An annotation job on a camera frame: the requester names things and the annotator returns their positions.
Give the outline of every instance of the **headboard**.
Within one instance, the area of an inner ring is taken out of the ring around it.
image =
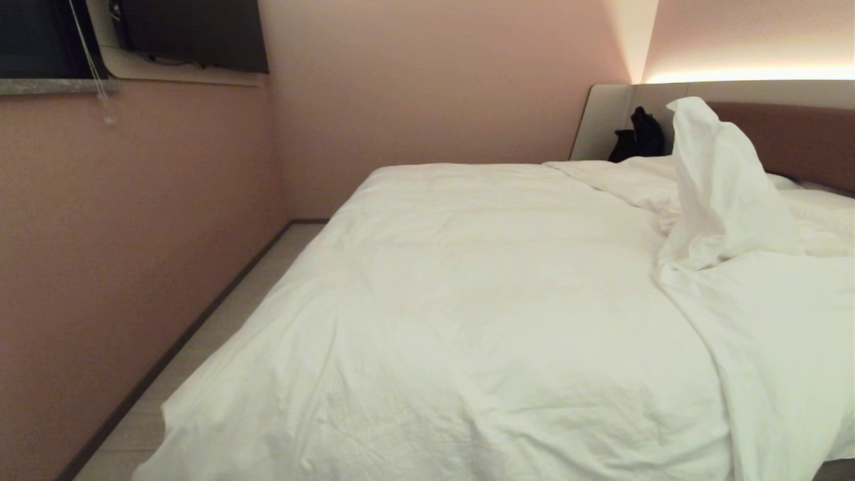
[[[588,96],[571,160],[605,159],[614,131],[632,128],[643,106],[673,145],[672,100],[701,97],[751,138],[769,171],[855,193],[855,84],[851,80],[755,80],[596,85]]]
[[[709,102],[744,132],[764,169],[855,193],[855,110]]]

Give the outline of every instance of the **television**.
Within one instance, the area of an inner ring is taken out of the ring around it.
[[[110,0],[121,47],[151,60],[269,74],[257,0]]]

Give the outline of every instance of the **pink wall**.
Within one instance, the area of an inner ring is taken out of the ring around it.
[[[855,78],[852,0],[659,0],[645,82]]]
[[[0,99],[0,479],[54,478],[286,221],[265,88]]]
[[[373,169],[568,157],[587,91],[630,76],[604,0],[262,0],[295,217]]]

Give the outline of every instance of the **gray floor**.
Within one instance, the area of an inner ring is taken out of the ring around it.
[[[163,440],[160,406],[255,311],[322,225],[296,224],[226,298],[116,426],[75,481],[127,481]]]

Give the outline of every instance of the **black backpack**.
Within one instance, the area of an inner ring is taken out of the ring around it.
[[[634,130],[616,130],[617,144],[609,162],[622,162],[630,157],[660,157],[665,155],[665,136],[659,122],[644,111],[635,109],[630,119]]]

